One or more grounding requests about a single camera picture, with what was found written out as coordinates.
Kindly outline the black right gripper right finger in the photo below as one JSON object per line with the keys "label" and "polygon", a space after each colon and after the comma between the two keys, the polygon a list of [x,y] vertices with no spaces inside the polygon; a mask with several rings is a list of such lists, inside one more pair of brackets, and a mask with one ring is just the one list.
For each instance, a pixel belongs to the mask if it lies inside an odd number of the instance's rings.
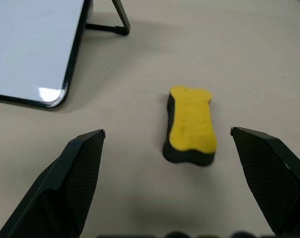
{"label": "black right gripper right finger", "polygon": [[300,236],[300,159],[277,137],[233,127],[247,184],[272,232]]}

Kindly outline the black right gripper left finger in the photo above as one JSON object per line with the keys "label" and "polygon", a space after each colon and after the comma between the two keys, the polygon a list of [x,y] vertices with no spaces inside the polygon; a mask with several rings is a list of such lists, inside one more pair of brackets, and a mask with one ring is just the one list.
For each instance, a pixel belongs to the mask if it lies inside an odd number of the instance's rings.
{"label": "black right gripper left finger", "polygon": [[78,238],[97,186],[105,131],[68,142],[33,182],[0,230],[0,238]]}

